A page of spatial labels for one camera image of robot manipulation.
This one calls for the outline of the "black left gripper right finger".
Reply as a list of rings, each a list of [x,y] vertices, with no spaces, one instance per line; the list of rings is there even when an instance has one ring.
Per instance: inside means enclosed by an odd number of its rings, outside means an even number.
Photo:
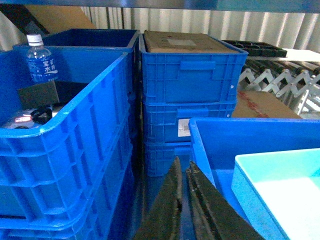
[[[191,161],[186,169],[188,197],[197,240],[262,240]]]

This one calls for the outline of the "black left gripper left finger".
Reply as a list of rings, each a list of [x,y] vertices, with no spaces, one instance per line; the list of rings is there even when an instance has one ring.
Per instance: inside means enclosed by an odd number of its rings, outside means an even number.
[[[178,240],[182,214],[183,180],[179,157],[173,160],[135,240]]]

